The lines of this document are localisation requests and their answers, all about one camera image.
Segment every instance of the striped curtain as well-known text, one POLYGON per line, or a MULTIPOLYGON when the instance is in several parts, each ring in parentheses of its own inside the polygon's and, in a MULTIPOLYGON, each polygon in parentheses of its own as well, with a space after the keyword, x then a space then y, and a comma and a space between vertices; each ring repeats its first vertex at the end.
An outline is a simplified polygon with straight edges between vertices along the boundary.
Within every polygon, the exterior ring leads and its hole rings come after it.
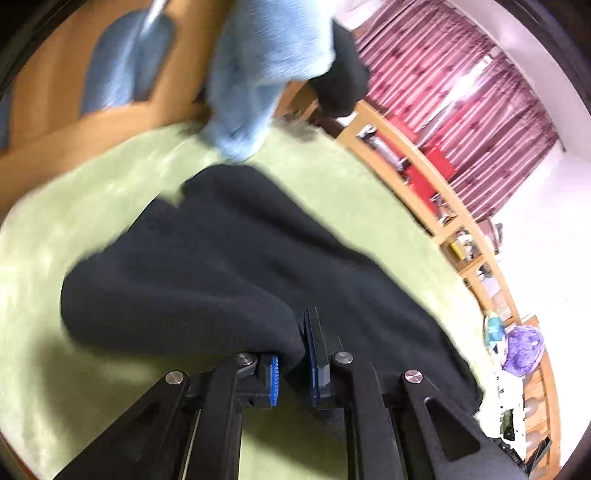
POLYGON ((419 137, 458 81, 492 60, 429 142, 456 169, 450 184, 476 220, 497 212, 558 138, 515 66, 441 0, 390 2, 358 48, 371 70, 368 99, 419 137))

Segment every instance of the green carpet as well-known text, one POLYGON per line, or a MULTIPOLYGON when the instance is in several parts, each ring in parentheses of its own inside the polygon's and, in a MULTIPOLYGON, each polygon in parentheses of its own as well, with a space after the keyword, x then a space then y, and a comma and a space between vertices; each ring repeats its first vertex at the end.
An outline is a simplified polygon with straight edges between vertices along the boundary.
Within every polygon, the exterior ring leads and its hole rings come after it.
MULTIPOLYGON (((61 327, 59 298, 79 259, 113 242, 157 195, 181 201, 179 185, 219 161, 187 125, 157 129, 30 193, 3 223, 0 429, 41 480, 53 478, 167 371, 215 364, 77 346, 61 327)), ((476 300, 405 207, 355 157, 323 134, 302 142, 274 128, 248 164, 344 244, 380 264, 434 314, 481 385, 495 390, 476 300)), ((286 388, 276 410, 246 414, 240 479, 344 478, 344 445, 323 433, 286 388)))

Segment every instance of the stuffed toy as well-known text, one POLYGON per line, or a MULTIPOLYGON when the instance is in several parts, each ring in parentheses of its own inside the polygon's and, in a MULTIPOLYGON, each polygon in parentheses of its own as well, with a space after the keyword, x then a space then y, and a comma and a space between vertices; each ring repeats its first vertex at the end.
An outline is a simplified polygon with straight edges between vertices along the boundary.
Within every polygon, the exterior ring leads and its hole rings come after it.
POLYGON ((508 349, 503 370, 524 377, 540 364, 544 353, 544 338, 541 332, 530 325, 518 325, 506 331, 508 349))

